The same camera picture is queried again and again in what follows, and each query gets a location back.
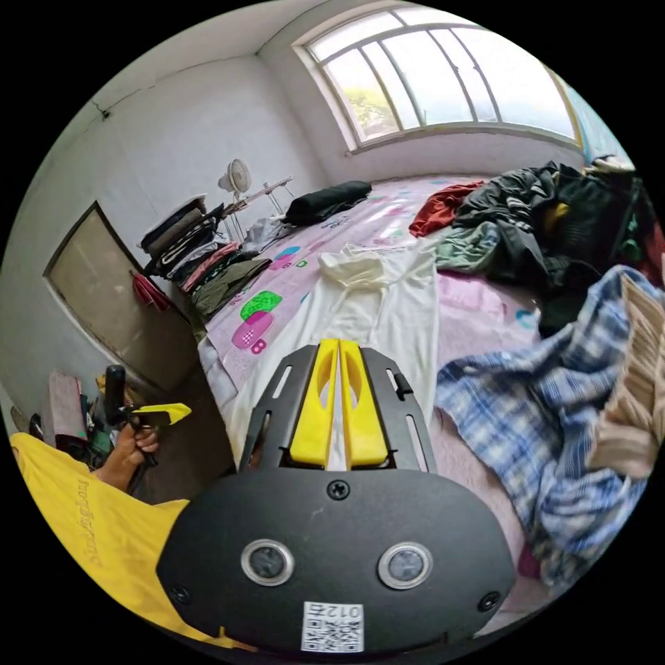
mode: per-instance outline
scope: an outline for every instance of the hand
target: hand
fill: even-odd
[[[102,482],[126,492],[136,467],[145,461],[143,453],[155,452],[158,447],[157,433],[153,429],[135,432],[131,425],[126,425],[118,435],[116,447],[104,466],[97,469],[94,475]]]
[[[131,425],[125,425],[118,435],[113,453],[117,453],[124,464],[136,467],[145,461],[143,453],[155,452],[158,447],[157,433],[153,429],[135,432]]]

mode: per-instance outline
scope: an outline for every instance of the window frame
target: window frame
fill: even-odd
[[[476,61],[476,58],[471,53],[470,49],[466,46],[466,44],[464,44],[463,40],[460,39],[456,35],[456,33],[452,32],[451,30],[450,34],[453,35],[454,38],[457,39],[457,41],[460,43],[461,47],[464,49],[464,51],[467,53],[467,55],[473,62],[476,71],[480,75],[480,78],[484,83],[485,88],[487,89],[490,101],[492,103],[494,112],[497,117],[497,120],[494,122],[479,121],[476,109],[474,108],[471,96],[467,90],[463,78],[461,77],[458,69],[453,65],[450,56],[446,53],[445,49],[441,46],[441,44],[439,44],[438,40],[433,36],[432,30],[441,30],[449,28],[464,28],[464,29],[485,30],[485,31],[489,30],[487,30],[487,28],[484,28],[483,26],[479,26],[476,24],[452,23],[452,22],[428,23],[428,24],[412,26],[407,24],[407,22],[397,13],[397,10],[405,8],[409,8],[409,6],[396,4],[394,6],[383,7],[381,9],[374,8],[371,11],[363,12],[362,14],[357,14],[353,17],[348,18],[345,21],[341,21],[338,24],[321,31],[320,33],[315,33],[314,35],[312,33],[309,33],[308,38],[306,41],[304,41],[304,43],[301,42],[300,44],[294,44],[294,48],[300,50],[301,55],[305,55],[305,58],[309,61],[309,65],[312,70],[310,72],[310,75],[314,74],[314,79],[316,80],[319,87],[325,88],[325,92],[329,93],[332,96],[332,100],[335,102],[338,110],[342,113],[346,127],[344,128],[341,127],[340,130],[344,133],[344,130],[348,129],[348,131],[350,131],[353,136],[354,145],[353,146],[349,145],[349,151],[348,151],[349,154],[358,154],[370,150],[371,148],[375,148],[379,145],[385,145],[388,143],[397,143],[400,141],[414,139],[421,136],[429,136],[432,134],[468,134],[468,133],[475,134],[475,133],[487,133],[487,132],[492,132],[497,134],[508,134],[513,136],[537,137],[540,139],[545,139],[551,143],[560,145],[564,148],[569,148],[569,149],[572,148],[579,152],[582,152],[584,150],[584,140],[582,132],[580,130],[580,124],[577,119],[577,115],[574,111],[573,105],[570,99],[568,98],[565,88],[561,85],[556,74],[547,65],[539,61],[543,69],[547,72],[548,76],[552,80],[554,87],[556,88],[557,92],[559,93],[559,96],[563,101],[564,107],[566,109],[567,115],[569,117],[572,126],[574,138],[565,136],[563,134],[558,134],[550,130],[541,129],[539,127],[532,127],[530,125],[518,125],[516,123],[504,122],[496,98],[492,91],[492,87],[490,86],[490,83],[487,80],[485,73],[482,71],[482,68],[479,66],[478,62]],[[329,55],[328,57],[322,60],[320,60],[314,53],[312,45],[318,42],[320,39],[332,34],[333,32],[336,32],[337,30],[343,28],[344,26],[351,25],[364,18],[378,14],[392,15],[396,20],[400,22],[401,24],[400,27],[393,28],[392,30],[386,30],[384,32],[378,33],[378,35],[372,35],[370,37],[365,37],[364,39],[360,39],[357,42],[354,42],[353,44],[350,44],[348,46],[345,46],[344,48],[339,49],[332,55]],[[473,118],[471,121],[439,123],[435,125],[425,124],[425,119],[422,117],[422,113],[418,106],[418,103],[416,102],[415,95],[411,90],[411,87],[408,81],[406,80],[404,73],[397,66],[397,63],[395,62],[392,54],[390,54],[389,49],[383,44],[383,42],[386,39],[389,39],[390,37],[397,37],[400,35],[407,35],[410,33],[427,33],[432,39],[433,43],[435,43],[435,45],[438,47],[443,57],[447,60],[448,64],[451,66],[451,69],[455,74],[458,83],[460,84],[461,90],[467,101],[467,104],[469,105],[469,109]],[[395,72],[404,87],[404,90],[406,91],[407,96],[411,101],[411,104],[413,105],[414,111],[416,113],[416,118],[418,119],[419,122],[418,127],[414,127],[412,129],[405,129],[403,127],[401,118],[383,82],[383,79],[376,71],[376,68],[372,63],[371,59],[362,50],[362,47],[367,46],[368,44],[377,44],[389,59],[390,63],[395,69]],[[330,62],[336,60],[345,53],[350,53],[351,51],[357,51],[361,55],[363,60],[367,63],[368,67],[370,68],[370,71],[376,78],[379,88],[381,88],[382,93],[385,95],[388,105],[395,118],[395,122],[398,126],[397,132],[386,134],[384,136],[378,136],[373,139],[362,138],[359,125],[357,124],[355,114],[353,112],[353,109],[351,108],[349,101],[346,99],[346,96],[344,95],[342,90],[339,89],[337,83],[326,71],[326,66]],[[337,124],[339,124],[340,118],[336,117],[336,121]]]

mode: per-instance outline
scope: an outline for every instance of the green pattern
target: green pattern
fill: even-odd
[[[255,312],[271,312],[281,301],[282,296],[277,293],[261,291],[242,306],[240,318],[246,321]]]

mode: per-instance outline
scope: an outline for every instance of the finger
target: finger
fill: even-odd
[[[150,447],[151,445],[154,445],[157,443],[157,435],[153,432],[149,436],[145,438],[138,439],[136,441],[136,445],[141,448],[141,450],[144,450],[147,447]]]
[[[142,439],[149,438],[150,436],[153,436],[155,434],[155,431],[151,427],[147,427],[145,429],[140,429],[136,433],[136,440],[141,441]]]
[[[159,448],[159,444],[157,442],[153,443],[152,445],[147,445],[145,447],[141,446],[140,451],[142,453],[148,453],[148,452],[155,452]]]
[[[116,440],[116,447],[134,447],[134,428],[129,423],[120,430],[120,434],[118,434]]]

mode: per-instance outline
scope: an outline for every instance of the beige cloth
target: beige cloth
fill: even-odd
[[[665,256],[662,259],[665,277]],[[623,369],[596,424],[587,464],[647,478],[665,438],[665,294],[648,296],[625,275],[630,336]]]

